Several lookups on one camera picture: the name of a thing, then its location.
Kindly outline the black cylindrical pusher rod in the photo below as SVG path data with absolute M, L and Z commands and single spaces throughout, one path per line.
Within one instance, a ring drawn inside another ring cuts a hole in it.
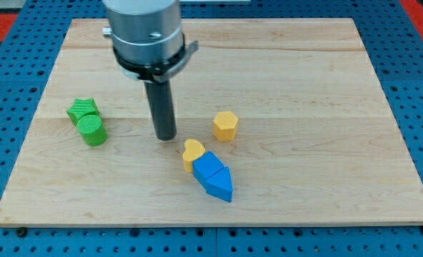
M 144 87 L 156 137 L 162 141 L 172 140 L 176 136 L 176 121 L 169 81 L 145 82 Z

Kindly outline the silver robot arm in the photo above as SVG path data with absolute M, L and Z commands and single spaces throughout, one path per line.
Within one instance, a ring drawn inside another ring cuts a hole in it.
M 109 27 L 105 37 L 122 72 L 144 82 L 156 137 L 176 136 L 170 79 L 199 48 L 186 42 L 178 0 L 103 0 Z

